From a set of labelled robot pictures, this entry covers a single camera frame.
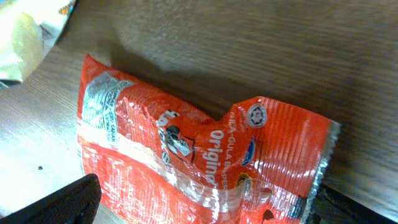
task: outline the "wooden table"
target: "wooden table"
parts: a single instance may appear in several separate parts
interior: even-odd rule
[[[214,118],[262,95],[340,122],[323,182],[398,221],[397,20],[390,0],[80,1],[41,66],[0,92],[1,150],[75,155],[89,52]]]

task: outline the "halal logo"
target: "halal logo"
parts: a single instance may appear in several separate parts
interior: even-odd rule
[[[254,128],[263,127],[267,121],[266,109],[260,104],[251,106],[248,113],[248,120]]]

